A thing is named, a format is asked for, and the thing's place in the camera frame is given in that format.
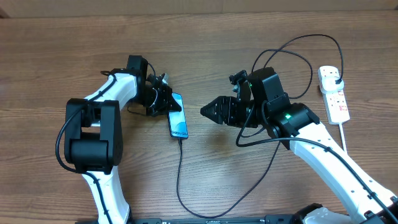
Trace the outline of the Samsung Galaxy smartphone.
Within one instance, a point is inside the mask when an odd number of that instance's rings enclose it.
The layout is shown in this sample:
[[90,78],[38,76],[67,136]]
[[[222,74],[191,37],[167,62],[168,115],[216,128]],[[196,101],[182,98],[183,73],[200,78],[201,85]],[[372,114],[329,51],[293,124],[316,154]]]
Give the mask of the Samsung Galaxy smartphone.
[[178,93],[172,93],[172,97],[181,107],[180,111],[170,111],[168,115],[170,135],[173,138],[188,138],[187,123],[185,119],[185,111],[183,107],[183,98]]

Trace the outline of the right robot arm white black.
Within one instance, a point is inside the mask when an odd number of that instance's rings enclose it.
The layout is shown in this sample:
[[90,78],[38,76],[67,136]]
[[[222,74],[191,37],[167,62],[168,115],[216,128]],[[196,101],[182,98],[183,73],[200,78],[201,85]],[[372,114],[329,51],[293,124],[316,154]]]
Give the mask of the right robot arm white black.
[[313,203],[292,215],[292,223],[397,223],[397,196],[377,183],[333,140],[319,117],[303,103],[291,103],[272,67],[231,75],[237,93],[202,107],[202,116],[240,129],[263,126],[265,142],[281,142],[305,161],[338,197],[346,215]]

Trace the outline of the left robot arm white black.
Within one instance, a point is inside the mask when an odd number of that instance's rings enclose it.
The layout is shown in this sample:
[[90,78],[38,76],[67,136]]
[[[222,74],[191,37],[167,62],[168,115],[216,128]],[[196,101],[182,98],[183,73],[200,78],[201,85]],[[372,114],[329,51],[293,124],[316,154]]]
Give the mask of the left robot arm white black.
[[86,180],[98,211],[95,223],[134,223],[119,178],[123,156],[121,110],[130,103],[156,117],[180,112],[166,73],[149,74],[153,66],[130,55],[124,68],[103,71],[107,81],[85,98],[66,104],[65,122],[55,142],[58,163]]

